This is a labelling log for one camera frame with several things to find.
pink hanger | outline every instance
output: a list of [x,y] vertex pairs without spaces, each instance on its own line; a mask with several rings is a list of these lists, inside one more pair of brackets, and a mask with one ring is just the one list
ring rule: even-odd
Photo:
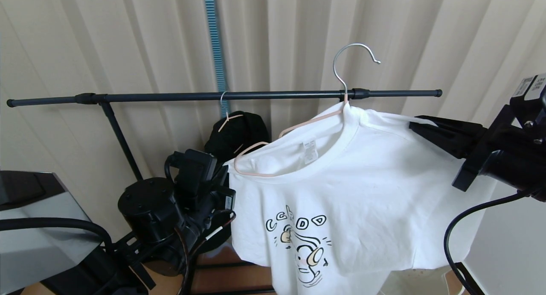
[[[374,62],[377,63],[377,64],[380,64],[380,63],[381,63],[381,61],[379,61],[379,60],[377,60],[377,59],[375,58],[374,53],[372,52],[372,50],[371,50],[368,46],[366,46],[366,45],[364,45],[364,44],[362,44],[362,43],[353,43],[353,44],[348,44],[348,45],[344,46],[344,47],[343,47],[341,50],[339,50],[339,52],[337,52],[337,54],[335,55],[335,57],[334,57],[334,63],[333,63],[334,75],[336,76],[336,78],[337,78],[341,83],[343,83],[343,87],[344,87],[344,89],[345,89],[345,95],[343,96],[343,105],[342,105],[341,109],[338,110],[338,111],[330,112],[329,114],[325,114],[324,116],[320,116],[320,117],[318,117],[318,118],[314,118],[314,119],[311,119],[311,120],[309,120],[309,121],[306,121],[306,122],[297,124],[297,125],[295,125],[295,126],[291,126],[291,127],[287,128],[287,129],[283,130],[283,131],[281,132],[281,134],[279,134],[279,138],[281,138],[282,136],[284,136],[284,134],[288,133],[289,131],[292,131],[292,130],[294,130],[294,129],[300,128],[300,127],[302,127],[302,126],[305,126],[306,124],[311,124],[311,123],[314,123],[314,122],[318,122],[318,121],[320,121],[320,120],[324,120],[324,119],[326,119],[326,118],[330,118],[330,117],[336,116],[336,115],[338,115],[338,114],[341,114],[341,113],[343,112],[343,108],[345,107],[345,104],[348,104],[348,103],[349,103],[349,95],[348,95],[348,93],[347,93],[347,92],[348,92],[347,84],[345,83],[345,81],[343,81],[343,79],[341,79],[341,77],[339,76],[339,74],[337,74],[337,70],[336,70],[336,60],[337,60],[337,58],[339,57],[339,55],[341,54],[341,52],[343,52],[344,50],[346,50],[347,48],[349,48],[349,47],[351,47],[351,46],[361,46],[361,47],[363,47],[363,48],[366,48],[366,50],[368,50],[368,52],[370,53],[370,56],[372,57],[372,60],[374,60]],[[234,167],[234,169],[235,169],[238,173],[243,174],[243,175],[263,176],[263,177],[269,177],[269,178],[275,176],[275,175],[268,175],[268,174],[256,174],[256,173],[251,173],[251,172],[242,172],[242,171],[238,170],[238,168],[237,168],[237,159],[238,159],[239,157],[241,157],[242,155],[244,155],[244,153],[246,153],[246,152],[248,152],[248,151],[250,151],[250,150],[252,150],[252,149],[254,149],[255,147],[258,147],[258,146],[260,146],[260,145],[267,145],[267,143],[266,143],[265,141],[261,141],[261,142],[259,142],[259,143],[255,143],[254,145],[251,145],[251,146],[248,147],[247,149],[244,149],[244,151],[242,151],[241,153],[239,153],[239,154],[236,156],[236,158],[235,158],[234,161],[233,161],[233,167]]]
[[[228,92],[228,91],[222,92],[222,95],[220,96],[220,105],[222,104],[222,99],[224,98],[224,95],[226,94],[226,92]],[[233,116],[233,117],[230,118],[228,112],[226,111],[226,121],[224,121],[224,123],[222,123],[222,126],[220,126],[220,128],[218,129],[218,133],[220,133],[220,131],[224,128],[224,126],[226,126],[226,124],[227,124],[227,122],[229,120],[235,119],[235,118],[238,118],[238,117],[242,117],[242,116],[243,116],[242,114],[238,114],[238,115]]]

beige curtain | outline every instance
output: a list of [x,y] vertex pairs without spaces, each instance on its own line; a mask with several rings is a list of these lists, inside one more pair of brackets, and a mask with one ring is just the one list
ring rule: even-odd
[[[546,0],[217,0],[230,91],[443,89],[442,98],[353,101],[362,108],[490,124],[526,76],[546,72]],[[0,0],[1,95],[216,91],[203,0]],[[273,136],[335,100],[233,101]],[[144,177],[174,150],[201,149],[218,102],[114,104]],[[98,106],[1,111],[3,169],[59,174],[114,239],[134,181]]]

t-shirt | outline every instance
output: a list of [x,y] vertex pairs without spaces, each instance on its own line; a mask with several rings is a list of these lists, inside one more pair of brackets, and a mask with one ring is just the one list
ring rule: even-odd
[[[489,200],[495,180],[451,186],[462,160],[408,128],[417,118],[336,104],[285,137],[229,161],[236,190],[232,244],[241,259],[271,266],[279,295],[373,294],[391,270],[447,264],[443,235],[462,211]],[[483,213],[450,240],[463,260]]]

black cloth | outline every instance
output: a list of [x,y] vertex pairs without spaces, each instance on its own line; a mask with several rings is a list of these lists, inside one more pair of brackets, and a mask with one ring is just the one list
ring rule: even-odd
[[231,118],[238,114],[243,116],[228,121],[220,132],[218,129],[224,124],[226,118],[216,122],[209,141],[205,144],[205,152],[214,155],[219,163],[229,161],[255,143],[271,142],[265,123],[260,116],[243,111],[232,112],[229,116]]

cartoon character print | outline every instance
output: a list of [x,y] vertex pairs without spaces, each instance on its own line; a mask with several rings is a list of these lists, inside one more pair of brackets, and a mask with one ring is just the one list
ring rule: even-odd
[[[290,211],[288,205],[286,206],[287,213],[281,212],[276,216],[277,221],[282,221],[290,218],[294,221],[294,215]],[[311,222],[320,226],[326,222],[326,216],[319,215],[310,219]],[[309,220],[300,217],[295,223],[294,228],[288,224],[285,225],[281,235],[274,237],[273,241],[275,246],[278,246],[279,242],[285,245],[285,249],[290,250],[294,246],[295,255],[294,260],[298,266],[298,280],[304,287],[313,287],[322,281],[321,268],[328,266],[328,261],[324,257],[324,249],[327,246],[331,246],[331,241],[327,237],[323,237],[320,240],[318,237],[308,237],[302,235],[302,230],[306,230],[309,226]],[[272,219],[268,219],[266,222],[266,228],[268,231],[276,229],[277,223],[273,223]]]

